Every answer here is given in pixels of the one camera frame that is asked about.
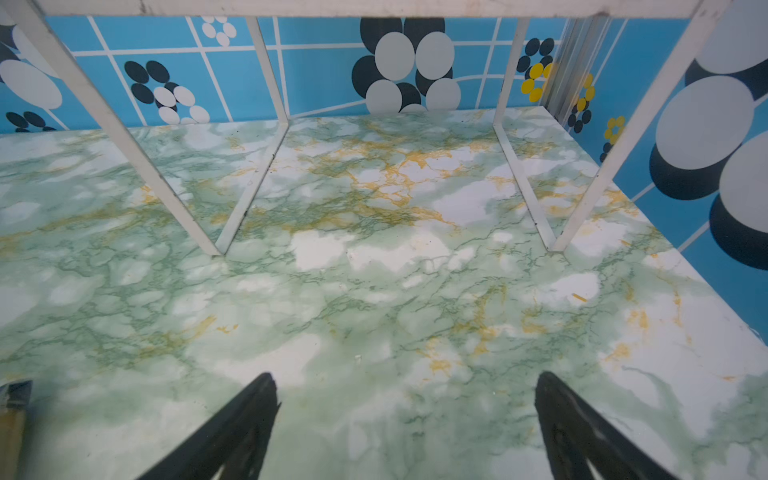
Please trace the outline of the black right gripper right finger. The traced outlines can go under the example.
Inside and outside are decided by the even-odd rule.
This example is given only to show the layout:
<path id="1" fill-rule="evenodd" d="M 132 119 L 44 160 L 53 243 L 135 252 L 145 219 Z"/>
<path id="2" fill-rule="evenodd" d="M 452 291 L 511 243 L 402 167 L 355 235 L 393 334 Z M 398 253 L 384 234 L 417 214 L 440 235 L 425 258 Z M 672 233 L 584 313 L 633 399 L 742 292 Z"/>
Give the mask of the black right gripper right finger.
<path id="1" fill-rule="evenodd" d="M 555 479 L 672 479 L 558 376 L 544 371 L 535 407 Z"/>

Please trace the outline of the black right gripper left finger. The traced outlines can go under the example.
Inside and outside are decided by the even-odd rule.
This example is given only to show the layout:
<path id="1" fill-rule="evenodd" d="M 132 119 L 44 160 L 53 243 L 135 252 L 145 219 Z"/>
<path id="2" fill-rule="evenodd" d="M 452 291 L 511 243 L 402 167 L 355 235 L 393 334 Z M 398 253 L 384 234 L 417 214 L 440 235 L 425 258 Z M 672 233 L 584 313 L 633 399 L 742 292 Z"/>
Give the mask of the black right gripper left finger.
<path id="1" fill-rule="evenodd" d="M 260 374 L 143 479 L 257 479 L 280 408 L 277 385 Z"/>

